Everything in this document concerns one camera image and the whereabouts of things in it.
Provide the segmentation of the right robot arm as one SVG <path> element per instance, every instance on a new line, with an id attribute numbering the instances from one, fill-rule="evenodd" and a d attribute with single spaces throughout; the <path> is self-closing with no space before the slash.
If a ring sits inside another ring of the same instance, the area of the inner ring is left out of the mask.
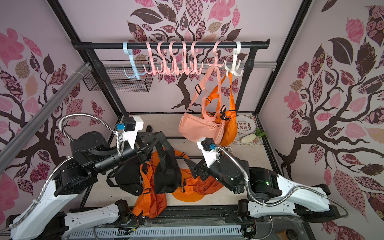
<path id="1" fill-rule="evenodd" d="M 325 223 L 349 217 L 348 209 L 331 199 L 324 184 L 309 187 L 274 171 L 250 167 L 234 156 L 230 147 L 215 144 L 211 138 L 197 141 L 203 158 L 199 163 L 184 159 L 194 178 L 213 177 L 233 194 L 246 193 L 238 201 L 238 214 L 246 218 L 294 216 L 308 223 Z"/>

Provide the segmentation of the salmon pink sling bag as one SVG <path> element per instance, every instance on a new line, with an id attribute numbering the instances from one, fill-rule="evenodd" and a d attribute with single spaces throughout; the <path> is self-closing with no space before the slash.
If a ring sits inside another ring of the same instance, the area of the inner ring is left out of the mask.
<path id="1" fill-rule="evenodd" d="M 194 104 L 195 101 L 202 96 L 202 114 L 203 116 L 197 117 L 188 112 L 185 112 L 181 118 L 179 124 L 179 132 L 189 141 L 197 142 L 201 138 L 212 138 L 215 144 L 219 144 L 222 141 L 224 131 L 225 131 L 225 120 L 221 118 L 222 109 L 225 109 L 225 105 L 223 105 L 222 101 L 222 92 L 218 89 L 218 104 L 214 116 L 209 116 L 206 111 L 206 100 L 207 93 L 206 83 L 209 77 L 212 75 L 212 72 L 217 73 L 217 87 L 221 87 L 221 74 L 220 70 L 216 66 L 209 67 L 204 78 L 195 86 L 195 94 L 192 98 L 191 104 Z"/>

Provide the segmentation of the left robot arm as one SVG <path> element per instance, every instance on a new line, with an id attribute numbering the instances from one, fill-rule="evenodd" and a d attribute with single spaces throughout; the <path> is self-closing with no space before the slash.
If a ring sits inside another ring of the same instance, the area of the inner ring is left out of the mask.
<path id="1" fill-rule="evenodd" d="M 140 117 L 125 117 L 111 128 L 117 145 L 112 148 L 99 132 L 88 132 L 70 138 L 72 156 L 49 175 L 40 194 L 32 204 L 1 235 L 12 240 L 65 240 L 74 232 L 98 225 L 112 224 L 130 215 L 125 200 L 78 213 L 64 213 L 63 208 L 105 174 L 132 159 L 146 160 L 165 135 L 144 133 Z"/>

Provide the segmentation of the bright orange sling bag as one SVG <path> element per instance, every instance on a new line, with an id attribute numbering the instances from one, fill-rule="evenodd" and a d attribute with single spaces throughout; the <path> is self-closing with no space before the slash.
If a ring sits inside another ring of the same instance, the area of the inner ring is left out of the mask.
<path id="1" fill-rule="evenodd" d="M 224 96 L 229 97 L 229 110 L 222 111 L 220 117 L 215 119 L 216 123 L 221 123 L 221 120 L 225 121 L 224 134 L 220 143 L 223 147 L 230 145 L 235 140 L 238 133 L 236 103 L 234 98 L 234 94 L 239 91 L 238 79 L 233 81 L 233 74 L 229 73 L 229 81 L 231 84 L 229 88 L 221 87 Z"/>

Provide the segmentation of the black sling bag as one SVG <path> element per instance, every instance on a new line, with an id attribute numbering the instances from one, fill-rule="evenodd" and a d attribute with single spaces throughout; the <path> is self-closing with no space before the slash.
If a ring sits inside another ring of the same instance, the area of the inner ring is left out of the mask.
<path id="1" fill-rule="evenodd" d="M 154 176 L 155 193 L 173 193 L 181 186 L 182 174 L 176 160 L 176 151 L 164 133 L 161 140 L 164 159 L 159 161 L 156 166 Z M 110 187 L 120 188 L 134 196 L 139 196 L 143 191 L 143 180 L 140 173 L 141 164 L 135 165 L 132 158 L 108 174 L 107 184 Z"/>

